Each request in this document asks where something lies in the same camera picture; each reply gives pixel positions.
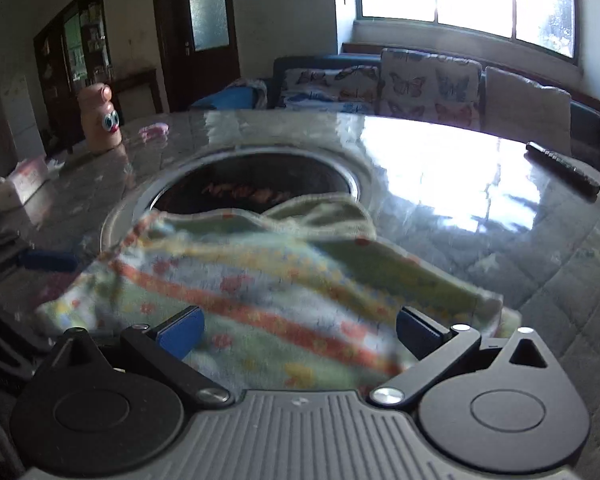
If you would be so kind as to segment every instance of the cloth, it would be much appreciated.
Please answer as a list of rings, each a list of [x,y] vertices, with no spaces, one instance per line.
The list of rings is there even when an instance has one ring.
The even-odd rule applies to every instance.
[[[236,79],[234,82],[229,83],[227,88],[251,88],[256,92],[256,104],[253,107],[254,110],[266,110],[267,109],[267,84],[261,79],[246,79],[241,77]]]
[[[204,312],[205,335],[184,361],[236,394],[368,392],[415,362],[396,335],[403,305],[488,336],[519,321],[500,295],[377,238],[368,213],[342,194],[299,197],[263,215],[148,213],[36,315],[49,334],[104,334],[156,326],[190,304]]]
[[[480,130],[477,61],[386,48],[379,115]]]
[[[342,70],[286,70],[279,108],[373,115],[378,98],[379,70],[353,66]]]
[[[571,95],[487,67],[484,131],[571,155]]]

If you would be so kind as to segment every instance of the ribbed gray panel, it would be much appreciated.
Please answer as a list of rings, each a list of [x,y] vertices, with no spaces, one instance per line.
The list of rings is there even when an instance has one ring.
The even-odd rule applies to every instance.
[[[116,480],[471,480],[421,441],[399,412],[355,392],[247,392],[196,416],[171,450]],[[577,480],[570,471],[546,480]],[[32,470],[25,480],[58,480]]]

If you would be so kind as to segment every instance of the black remote control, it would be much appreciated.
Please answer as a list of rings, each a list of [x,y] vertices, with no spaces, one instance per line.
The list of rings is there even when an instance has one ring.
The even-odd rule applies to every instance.
[[[558,153],[551,152],[535,142],[528,142],[526,150],[536,162],[550,168],[586,196],[595,197],[600,192],[600,184],[582,170],[568,163]]]

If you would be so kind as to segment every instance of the cartoon bottle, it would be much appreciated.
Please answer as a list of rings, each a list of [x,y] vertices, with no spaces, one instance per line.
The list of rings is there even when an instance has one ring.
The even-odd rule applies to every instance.
[[[87,86],[78,94],[80,121],[91,153],[107,152],[122,142],[120,117],[111,97],[111,88],[103,83]]]

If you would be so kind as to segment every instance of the orange stripe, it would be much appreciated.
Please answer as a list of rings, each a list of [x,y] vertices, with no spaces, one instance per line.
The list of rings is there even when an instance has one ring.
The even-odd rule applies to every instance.
[[[239,323],[259,328],[317,355],[347,365],[371,368],[391,377],[402,372],[398,364],[385,359],[379,354],[334,337],[323,336],[276,314],[270,314],[243,303],[237,303],[230,298],[223,298],[206,290],[187,288],[183,285],[167,282],[141,272],[119,260],[111,262],[109,266],[115,273],[124,276],[132,283],[144,288],[144,290],[201,306],[218,316],[228,317]]]

